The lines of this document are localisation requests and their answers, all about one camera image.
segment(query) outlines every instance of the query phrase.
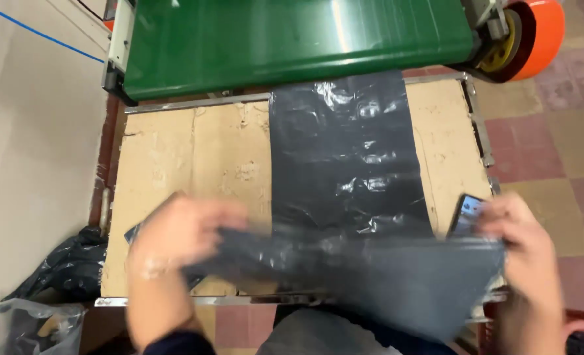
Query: floor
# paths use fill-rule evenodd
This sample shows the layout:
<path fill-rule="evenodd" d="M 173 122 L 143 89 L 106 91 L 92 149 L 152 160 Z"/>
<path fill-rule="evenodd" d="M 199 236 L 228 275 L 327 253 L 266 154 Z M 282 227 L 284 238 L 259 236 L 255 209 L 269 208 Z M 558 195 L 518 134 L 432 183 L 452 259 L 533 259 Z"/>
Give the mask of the floor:
<path fill-rule="evenodd" d="M 566 37 L 548 69 L 522 82 L 477 82 L 476 89 L 496 160 L 489 174 L 503 191 L 519 192 L 550 233 L 566 307 L 584 310 L 584 0 L 565 0 L 564 10 Z M 254 354 L 272 331 L 274 311 L 270 305 L 197 309 L 220 355 Z"/>

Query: dark sleeve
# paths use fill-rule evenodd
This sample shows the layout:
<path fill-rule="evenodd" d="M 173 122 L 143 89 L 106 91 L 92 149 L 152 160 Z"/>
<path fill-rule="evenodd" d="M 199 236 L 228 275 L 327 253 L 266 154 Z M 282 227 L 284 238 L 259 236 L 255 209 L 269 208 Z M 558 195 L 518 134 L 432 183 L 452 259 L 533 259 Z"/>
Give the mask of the dark sleeve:
<path fill-rule="evenodd" d="M 209 341 L 200 333 L 174 332 L 151 343 L 143 355 L 215 355 Z"/>

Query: green conveyor belt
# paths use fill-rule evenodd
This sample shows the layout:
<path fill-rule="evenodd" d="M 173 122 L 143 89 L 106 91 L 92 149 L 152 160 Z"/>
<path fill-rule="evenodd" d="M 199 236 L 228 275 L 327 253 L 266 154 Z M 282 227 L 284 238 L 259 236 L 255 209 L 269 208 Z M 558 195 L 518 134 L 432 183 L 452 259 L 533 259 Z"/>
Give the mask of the green conveyor belt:
<path fill-rule="evenodd" d="M 138 0 L 134 100 L 465 61 L 460 0 Z"/>

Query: white wall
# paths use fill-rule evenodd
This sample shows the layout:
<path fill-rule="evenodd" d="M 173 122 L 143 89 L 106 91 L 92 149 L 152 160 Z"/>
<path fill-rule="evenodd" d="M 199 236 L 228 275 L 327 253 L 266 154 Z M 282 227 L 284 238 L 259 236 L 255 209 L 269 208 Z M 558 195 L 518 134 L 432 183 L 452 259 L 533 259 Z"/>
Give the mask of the white wall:
<path fill-rule="evenodd" d="M 107 32 L 69 0 L 0 0 L 0 10 L 105 57 Z M 0 17 L 0 298 L 88 219 L 102 69 Z"/>

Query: person's right hand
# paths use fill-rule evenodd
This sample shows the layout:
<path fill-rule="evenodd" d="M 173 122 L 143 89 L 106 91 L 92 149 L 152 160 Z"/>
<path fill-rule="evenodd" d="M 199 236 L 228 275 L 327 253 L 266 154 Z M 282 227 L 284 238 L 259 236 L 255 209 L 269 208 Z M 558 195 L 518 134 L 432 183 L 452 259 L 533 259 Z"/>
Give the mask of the person's right hand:
<path fill-rule="evenodd" d="M 519 195 L 510 193 L 485 204 L 479 230 L 507 242 L 505 277 L 516 291 L 540 308 L 562 309 L 554 245 Z"/>

